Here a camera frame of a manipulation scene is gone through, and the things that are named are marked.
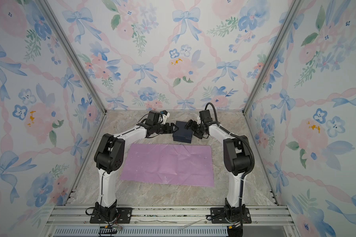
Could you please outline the right aluminium corner post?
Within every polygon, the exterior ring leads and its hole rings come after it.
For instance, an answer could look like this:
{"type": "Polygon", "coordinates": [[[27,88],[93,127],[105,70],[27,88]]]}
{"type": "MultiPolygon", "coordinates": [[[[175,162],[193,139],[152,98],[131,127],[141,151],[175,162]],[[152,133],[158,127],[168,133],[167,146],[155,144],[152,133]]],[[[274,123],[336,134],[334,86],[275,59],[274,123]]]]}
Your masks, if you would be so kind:
{"type": "Polygon", "coordinates": [[[249,110],[252,108],[252,104],[254,103],[255,97],[258,94],[258,91],[260,89],[260,86],[263,84],[265,80],[265,76],[268,74],[269,69],[271,66],[274,64],[274,61],[276,59],[276,56],[278,55],[278,52],[281,49],[282,42],[286,35],[289,32],[289,28],[292,26],[296,16],[298,15],[298,11],[302,5],[303,1],[301,0],[294,0],[292,2],[291,7],[289,8],[286,17],[284,18],[284,22],[278,32],[278,35],[276,37],[276,40],[274,41],[272,48],[267,55],[267,60],[261,70],[260,75],[258,76],[254,86],[252,87],[251,94],[248,97],[248,100],[245,104],[244,109],[242,110],[243,115],[247,115],[249,113],[249,110]]]}

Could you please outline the aluminium corner post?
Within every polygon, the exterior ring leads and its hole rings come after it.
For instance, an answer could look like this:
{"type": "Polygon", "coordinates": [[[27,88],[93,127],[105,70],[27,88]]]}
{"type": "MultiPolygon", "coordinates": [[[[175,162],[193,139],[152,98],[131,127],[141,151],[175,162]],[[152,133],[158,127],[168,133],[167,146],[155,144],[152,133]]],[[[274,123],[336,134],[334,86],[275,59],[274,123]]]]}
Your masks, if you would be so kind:
{"type": "Polygon", "coordinates": [[[99,97],[97,91],[94,88],[93,83],[91,80],[88,78],[83,65],[81,64],[78,55],[76,54],[74,48],[72,47],[71,43],[68,40],[67,35],[65,34],[61,24],[59,23],[57,17],[55,16],[54,12],[51,9],[51,6],[47,1],[35,1],[37,6],[40,8],[40,11],[42,14],[45,16],[47,22],[50,24],[52,30],[56,33],[58,36],[61,45],[65,52],[68,55],[68,59],[70,59],[72,65],[78,72],[79,76],[81,77],[81,80],[83,81],[84,85],[86,86],[88,92],[91,94],[94,102],[98,105],[100,111],[103,114],[106,114],[107,110],[104,107],[104,104],[99,97]]]}
{"type": "Polygon", "coordinates": [[[281,49],[282,42],[286,35],[289,32],[289,28],[292,26],[296,16],[298,15],[298,11],[302,5],[303,1],[301,0],[294,0],[292,2],[291,7],[289,8],[286,17],[284,18],[284,22],[278,32],[278,35],[276,37],[276,40],[274,41],[272,48],[267,55],[267,60],[261,70],[260,75],[258,76],[254,86],[252,87],[251,94],[248,97],[248,100],[245,104],[244,109],[242,110],[243,115],[247,115],[249,113],[249,110],[252,108],[252,104],[254,103],[255,97],[258,94],[258,91],[260,89],[260,86],[263,84],[265,80],[265,76],[268,74],[269,69],[271,66],[274,64],[274,61],[276,59],[276,56],[278,55],[278,52],[281,49]]]}

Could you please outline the aluminium front rail frame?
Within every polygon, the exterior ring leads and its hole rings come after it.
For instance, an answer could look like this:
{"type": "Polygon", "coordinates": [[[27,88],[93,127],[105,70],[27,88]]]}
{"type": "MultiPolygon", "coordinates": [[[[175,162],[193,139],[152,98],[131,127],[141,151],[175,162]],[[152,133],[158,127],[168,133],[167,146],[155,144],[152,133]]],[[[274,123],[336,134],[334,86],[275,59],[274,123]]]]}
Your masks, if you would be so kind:
{"type": "Polygon", "coordinates": [[[227,228],[228,237],[297,237],[299,233],[286,206],[249,206],[251,224],[212,224],[206,220],[211,206],[147,206],[120,205],[133,209],[129,224],[90,224],[87,205],[56,206],[52,211],[42,237],[50,237],[57,227],[104,227],[125,226],[222,226],[227,228]]]}

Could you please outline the left aluminium corner post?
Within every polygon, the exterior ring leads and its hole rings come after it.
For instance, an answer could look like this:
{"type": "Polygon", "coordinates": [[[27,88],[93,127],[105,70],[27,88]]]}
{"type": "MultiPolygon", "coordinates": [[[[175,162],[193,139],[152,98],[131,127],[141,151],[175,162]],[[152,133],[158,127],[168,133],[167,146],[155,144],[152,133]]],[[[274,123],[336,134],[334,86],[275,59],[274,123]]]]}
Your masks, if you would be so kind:
{"type": "Polygon", "coordinates": [[[61,45],[65,52],[68,55],[68,59],[70,59],[72,65],[78,72],[79,76],[81,77],[81,80],[83,81],[84,85],[86,86],[88,92],[91,94],[94,102],[98,105],[100,111],[103,114],[106,114],[107,110],[104,107],[104,104],[99,97],[97,91],[94,88],[93,83],[91,80],[88,78],[83,65],[81,64],[78,55],[76,54],[74,48],[72,47],[71,43],[68,40],[67,35],[65,34],[61,24],[59,23],[57,17],[55,16],[54,12],[51,9],[51,6],[47,1],[35,1],[37,6],[40,8],[40,11],[42,14],[45,16],[47,22],[50,24],[52,30],[56,33],[58,36],[61,45]]]}

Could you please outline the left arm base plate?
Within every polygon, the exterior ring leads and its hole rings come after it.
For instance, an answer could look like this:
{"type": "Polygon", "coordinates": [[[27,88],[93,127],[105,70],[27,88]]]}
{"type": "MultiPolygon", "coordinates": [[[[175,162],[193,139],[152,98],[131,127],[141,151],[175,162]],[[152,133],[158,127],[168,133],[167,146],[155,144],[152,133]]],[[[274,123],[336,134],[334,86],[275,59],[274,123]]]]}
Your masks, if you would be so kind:
{"type": "Polygon", "coordinates": [[[90,224],[129,224],[132,211],[130,207],[116,207],[111,210],[95,207],[90,214],[90,224]]]}

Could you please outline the dark navy gift box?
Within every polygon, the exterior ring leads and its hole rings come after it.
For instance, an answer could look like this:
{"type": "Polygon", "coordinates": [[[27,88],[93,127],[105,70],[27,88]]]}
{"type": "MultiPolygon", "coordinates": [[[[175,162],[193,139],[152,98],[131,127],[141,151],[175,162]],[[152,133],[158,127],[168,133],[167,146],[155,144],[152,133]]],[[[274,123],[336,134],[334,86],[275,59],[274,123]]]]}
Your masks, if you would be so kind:
{"type": "Polygon", "coordinates": [[[175,125],[178,127],[178,130],[173,133],[173,140],[175,142],[191,144],[193,131],[191,129],[186,129],[187,122],[176,121],[175,125]]]}

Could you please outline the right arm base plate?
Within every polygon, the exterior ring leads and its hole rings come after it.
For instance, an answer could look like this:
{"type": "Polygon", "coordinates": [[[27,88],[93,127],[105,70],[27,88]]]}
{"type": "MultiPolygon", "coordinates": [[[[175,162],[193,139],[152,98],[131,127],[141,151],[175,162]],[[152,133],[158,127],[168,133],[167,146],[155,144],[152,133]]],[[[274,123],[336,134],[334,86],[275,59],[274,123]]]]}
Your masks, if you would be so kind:
{"type": "Polygon", "coordinates": [[[242,207],[212,207],[210,208],[210,215],[206,216],[207,221],[212,224],[231,224],[239,223],[251,224],[251,214],[249,209],[243,205],[242,207]]]}

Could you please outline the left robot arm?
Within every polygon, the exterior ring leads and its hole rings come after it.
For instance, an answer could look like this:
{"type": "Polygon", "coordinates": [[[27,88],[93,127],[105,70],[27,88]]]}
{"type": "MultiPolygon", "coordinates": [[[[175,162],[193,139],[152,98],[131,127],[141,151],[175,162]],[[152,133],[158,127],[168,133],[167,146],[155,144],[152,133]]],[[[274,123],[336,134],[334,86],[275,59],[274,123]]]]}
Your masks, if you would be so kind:
{"type": "Polygon", "coordinates": [[[174,123],[168,123],[170,113],[166,110],[150,111],[133,128],[118,134],[103,135],[94,161],[99,173],[99,195],[93,212],[91,223],[114,223],[121,215],[117,210],[116,178],[117,171],[123,164],[126,148],[153,134],[173,134],[179,128],[174,123]]]}

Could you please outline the purple wrapping paper sheet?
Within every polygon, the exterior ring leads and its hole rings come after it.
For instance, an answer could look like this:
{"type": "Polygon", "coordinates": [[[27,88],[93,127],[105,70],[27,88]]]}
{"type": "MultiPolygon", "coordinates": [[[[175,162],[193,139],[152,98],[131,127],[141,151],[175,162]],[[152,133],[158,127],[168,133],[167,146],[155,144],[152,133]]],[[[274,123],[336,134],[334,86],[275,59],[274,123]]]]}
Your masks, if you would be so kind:
{"type": "Polygon", "coordinates": [[[132,144],[120,179],[214,187],[212,149],[203,145],[132,144]]]}

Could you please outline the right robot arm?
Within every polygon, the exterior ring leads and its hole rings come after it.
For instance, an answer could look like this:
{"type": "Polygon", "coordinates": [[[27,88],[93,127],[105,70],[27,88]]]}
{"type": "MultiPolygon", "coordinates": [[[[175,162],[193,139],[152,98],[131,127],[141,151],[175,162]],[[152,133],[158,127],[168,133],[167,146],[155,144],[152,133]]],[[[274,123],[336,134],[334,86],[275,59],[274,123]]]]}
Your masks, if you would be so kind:
{"type": "Polygon", "coordinates": [[[189,120],[185,128],[202,139],[205,134],[214,137],[223,148],[223,162],[228,171],[228,194],[222,214],[215,214],[211,220],[224,217],[230,223],[251,223],[249,209],[243,202],[246,176],[255,167],[255,158],[246,136],[239,136],[214,121],[197,123],[189,120]]]}

